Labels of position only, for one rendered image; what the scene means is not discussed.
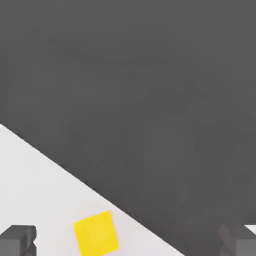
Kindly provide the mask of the small yellow cube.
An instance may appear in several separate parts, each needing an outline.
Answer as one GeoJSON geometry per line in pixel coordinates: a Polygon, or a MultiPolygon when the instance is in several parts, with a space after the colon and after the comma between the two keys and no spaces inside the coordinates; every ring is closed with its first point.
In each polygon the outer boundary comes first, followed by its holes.
{"type": "Polygon", "coordinates": [[[104,211],[73,224],[81,256],[103,256],[119,249],[111,211],[104,211]]]}

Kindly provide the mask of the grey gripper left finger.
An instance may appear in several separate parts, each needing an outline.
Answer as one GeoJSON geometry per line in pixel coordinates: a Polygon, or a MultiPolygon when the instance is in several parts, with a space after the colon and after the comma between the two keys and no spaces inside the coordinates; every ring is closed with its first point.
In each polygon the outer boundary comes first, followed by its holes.
{"type": "Polygon", "coordinates": [[[11,225],[0,234],[0,256],[37,256],[34,225],[11,225]]]}

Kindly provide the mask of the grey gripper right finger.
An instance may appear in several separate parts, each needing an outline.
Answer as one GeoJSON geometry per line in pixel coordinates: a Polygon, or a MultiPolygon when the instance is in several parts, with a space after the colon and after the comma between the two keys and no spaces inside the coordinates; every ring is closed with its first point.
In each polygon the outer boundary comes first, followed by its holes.
{"type": "Polygon", "coordinates": [[[241,224],[222,224],[219,256],[256,256],[256,234],[241,224]]]}

